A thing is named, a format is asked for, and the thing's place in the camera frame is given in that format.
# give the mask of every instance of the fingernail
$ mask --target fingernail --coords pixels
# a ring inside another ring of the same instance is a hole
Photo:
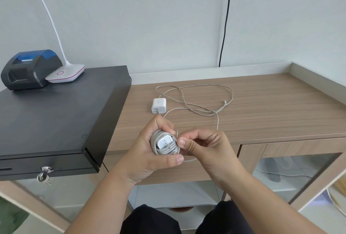
[[[185,140],[185,139],[183,139],[182,137],[179,138],[179,140],[178,140],[178,146],[184,146],[185,143],[186,143],[186,140]]]
[[[176,160],[178,161],[178,164],[181,164],[184,161],[184,157],[182,155],[179,155],[176,157]]]

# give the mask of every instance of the white desk lamp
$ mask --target white desk lamp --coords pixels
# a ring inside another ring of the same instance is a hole
[[[61,46],[61,42],[60,42],[60,38],[58,35],[58,32],[56,31],[54,22],[52,17],[50,16],[50,12],[44,2],[44,0],[41,0],[44,8],[46,9],[46,12],[49,16],[50,22],[53,26],[56,38],[58,39],[59,42],[59,46],[60,46],[60,50],[61,53],[63,54],[64,60],[65,60],[65,65],[62,67],[59,67],[57,70],[55,70],[53,73],[51,73],[50,75],[48,75],[46,77],[46,80],[51,82],[51,83],[64,83],[64,82],[71,82],[73,80],[75,80],[81,73],[83,73],[84,71],[84,65],[83,64],[71,64],[67,61],[66,57],[65,57],[65,53],[63,50],[63,47]]]

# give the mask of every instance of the black pants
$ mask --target black pants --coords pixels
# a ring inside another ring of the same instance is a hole
[[[147,205],[132,211],[120,234],[181,234],[178,221]],[[196,234],[254,234],[233,201],[221,201],[204,218]]]

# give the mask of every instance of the white power adapter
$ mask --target white power adapter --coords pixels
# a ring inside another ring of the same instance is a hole
[[[154,98],[152,112],[153,114],[166,113],[166,98]]]

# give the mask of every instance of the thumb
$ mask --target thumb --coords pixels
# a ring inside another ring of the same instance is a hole
[[[149,170],[155,171],[158,169],[172,168],[180,165],[184,161],[181,154],[174,155],[155,155],[149,161]]]
[[[177,144],[180,148],[185,149],[188,153],[196,158],[200,158],[203,155],[204,147],[197,144],[192,139],[188,139],[187,137],[182,136],[178,138]]]

